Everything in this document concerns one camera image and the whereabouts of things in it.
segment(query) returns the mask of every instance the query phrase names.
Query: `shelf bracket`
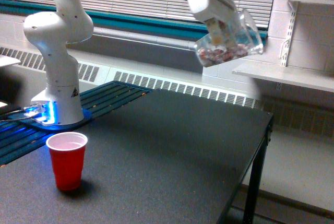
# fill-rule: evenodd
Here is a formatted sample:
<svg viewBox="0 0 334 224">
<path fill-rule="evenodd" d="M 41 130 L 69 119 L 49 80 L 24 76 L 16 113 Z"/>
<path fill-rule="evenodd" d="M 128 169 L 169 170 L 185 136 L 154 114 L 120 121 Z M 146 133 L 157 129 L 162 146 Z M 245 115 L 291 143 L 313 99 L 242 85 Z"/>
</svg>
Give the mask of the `shelf bracket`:
<svg viewBox="0 0 334 224">
<path fill-rule="evenodd" d="M 289 4 L 291 10 L 292 10 L 294 13 L 297 12 L 298 2 L 296 2 L 296 1 L 288 1 L 288 4 Z"/>
<path fill-rule="evenodd" d="M 289 57 L 289 51 L 292 41 L 292 34 L 294 29 L 294 23 L 296 19 L 296 14 L 298 10 L 298 2 L 295 1 L 288 1 L 289 6 L 291 7 L 291 16 L 290 16 L 290 22 L 287 32 L 287 37 L 282 45 L 281 53 L 280 53 L 280 59 L 281 59 L 281 66 L 287 66 L 288 64 L 288 57 Z"/>
</svg>

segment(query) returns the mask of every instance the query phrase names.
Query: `floor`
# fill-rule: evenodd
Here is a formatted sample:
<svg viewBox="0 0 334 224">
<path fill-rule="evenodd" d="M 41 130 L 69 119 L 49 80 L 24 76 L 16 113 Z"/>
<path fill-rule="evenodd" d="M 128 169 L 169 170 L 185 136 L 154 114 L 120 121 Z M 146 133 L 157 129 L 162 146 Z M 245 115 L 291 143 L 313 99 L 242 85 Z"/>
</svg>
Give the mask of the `floor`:
<svg viewBox="0 0 334 224">
<path fill-rule="evenodd" d="M 242 223 L 246 192 L 239 190 L 225 221 L 227 224 Z M 334 216 L 328 218 L 310 213 L 278 201 L 258 197 L 254 224 L 334 224 Z"/>
</svg>

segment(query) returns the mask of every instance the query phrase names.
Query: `red solo cup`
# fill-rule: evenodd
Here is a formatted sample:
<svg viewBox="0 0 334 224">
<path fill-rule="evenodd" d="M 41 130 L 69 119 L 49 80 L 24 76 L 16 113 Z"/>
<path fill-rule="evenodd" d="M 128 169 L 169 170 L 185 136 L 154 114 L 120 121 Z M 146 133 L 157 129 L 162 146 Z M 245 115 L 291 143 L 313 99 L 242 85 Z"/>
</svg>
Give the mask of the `red solo cup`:
<svg viewBox="0 0 334 224">
<path fill-rule="evenodd" d="M 59 190 L 69 191 L 80 187 L 87 141 L 85 135 L 75 132 L 55 134 L 47 139 Z"/>
</svg>

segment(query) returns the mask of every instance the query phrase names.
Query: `desk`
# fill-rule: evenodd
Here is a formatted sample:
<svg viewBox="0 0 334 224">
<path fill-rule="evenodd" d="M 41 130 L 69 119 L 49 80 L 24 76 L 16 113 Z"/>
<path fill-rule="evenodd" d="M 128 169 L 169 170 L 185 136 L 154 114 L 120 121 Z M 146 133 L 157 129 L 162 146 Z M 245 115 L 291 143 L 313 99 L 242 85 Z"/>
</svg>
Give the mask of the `desk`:
<svg viewBox="0 0 334 224">
<path fill-rule="evenodd" d="M 168 91 L 101 116 L 82 187 L 59 192 L 46 146 L 0 169 L 1 223 L 222 222 L 253 162 L 251 223 L 272 115 Z"/>
</svg>

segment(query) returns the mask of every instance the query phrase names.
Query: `blue mat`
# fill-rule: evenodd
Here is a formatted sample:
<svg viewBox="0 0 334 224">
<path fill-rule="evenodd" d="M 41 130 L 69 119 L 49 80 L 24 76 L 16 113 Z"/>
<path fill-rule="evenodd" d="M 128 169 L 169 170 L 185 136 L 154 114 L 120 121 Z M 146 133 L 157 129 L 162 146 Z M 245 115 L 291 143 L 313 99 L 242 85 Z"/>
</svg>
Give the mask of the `blue mat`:
<svg viewBox="0 0 334 224">
<path fill-rule="evenodd" d="M 152 91 L 148 88 L 112 81 L 80 94 L 84 109 L 92 118 L 109 113 Z M 20 122 L 0 123 L 0 166 L 45 145 L 48 133 L 28 127 Z"/>
</svg>

